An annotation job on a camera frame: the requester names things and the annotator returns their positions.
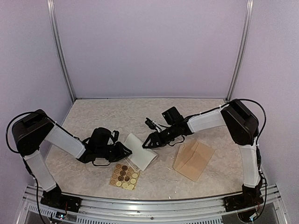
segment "wall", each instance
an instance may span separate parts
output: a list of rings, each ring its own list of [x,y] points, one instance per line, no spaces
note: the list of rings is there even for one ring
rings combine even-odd
[[[0,27],[0,223],[10,224],[27,184],[33,180],[20,157],[7,148],[6,126],[19,113],[39,108],[60,123],[71,101],[46,1],[0,1]]]
[[[299,2],[256,0],[234,98],[251,98],[265,107],[262,166],[269,182],[277,183],[292,224],[299,223],[298,87]]]
[[[56,0],[78,98],[225,98],[246,0]]]

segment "round token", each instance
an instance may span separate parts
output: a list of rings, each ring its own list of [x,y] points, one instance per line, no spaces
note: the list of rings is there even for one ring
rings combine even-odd
[[[125,172],[124,170],[122,170],[122,171],[120,172],[120,174],[121,174],[122,176],[124,176],[124,175],[126,175],[126,172]]]
[[[121,169],[124,170],[124,171],[126,171],[128,169],[128,167],[127,166],[122,166]]]
[[[127,188],[127,187],[128,187],[128,184],[127,184],[127,183],[123,183],[123,184],[122,184],[122,187],[123,187],[123,188]]]
[[[123,177],[123,176],[119,176],[117,179],[118,179],[119,181],[123,181],[124,177]]]
[[[134,189],[134,185],[133,185],[133,184],[130,184],[130,185],[128,186],[128,189],[129,189],[129,190],[133,190],[133,189]]]
[[[136,179],[131,179],[130,182],[131,182],[132,184],[135,184],[135,183],[136,183]]]
[[[137,178],[137,177],[138,177],[138,174],[132,174],[132,177],[133,177],[133,178]]]

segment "brown envelope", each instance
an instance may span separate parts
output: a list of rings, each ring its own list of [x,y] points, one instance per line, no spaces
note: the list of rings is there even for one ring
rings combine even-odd
[[[214,154],[214,150],[198,141],[191,141],[179,149],[173,168],[196,182]]]

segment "brown coin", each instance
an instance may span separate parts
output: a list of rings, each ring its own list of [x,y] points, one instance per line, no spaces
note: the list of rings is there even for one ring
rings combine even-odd
[[[124,171],[126,171],[128,169],[128,167],[127,166],[122,166],[121,169],[124,170]]]
[[[119,181],[123,181],[123,176],[119,176],[117,179],[119,180]]]
[[[125,172],[124,170],[122,170],[122,171],[120,172],[120,174],[121,174],[122,176],[124,176],[124,175],[126,175],[126,172]]]

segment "marble tabletop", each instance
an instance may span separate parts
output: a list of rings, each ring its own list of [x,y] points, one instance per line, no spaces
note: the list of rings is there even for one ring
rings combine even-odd
[[[105,127],[111,131],[118,130],[121,142],[124,142],[130,133],[145,141],[152,132],[144,123],[146,117],[166,125],[161,113],[172,106],[176,106],[185,117],[223,103],[220,99],[188,98],[77,100],[63,127],[80,139],[90,137],[97,127]],[[108,167],[94,167],[91,163],[83,164],[63,150],[52,146],[46,164],[62,191],[86,196],[165,200],[215,196],[240,191],[243,180],[241,155],[227,128],[204,130],[187,136],[185,142],[194,139],[215,150],[196,182],[172,168],[180,144],[156,149],[158,158],[141,172],[136,189],[133,191],[109,185],[115,163],[111,163]],[[105,160],[97,159],[95,163],[105,163]]]

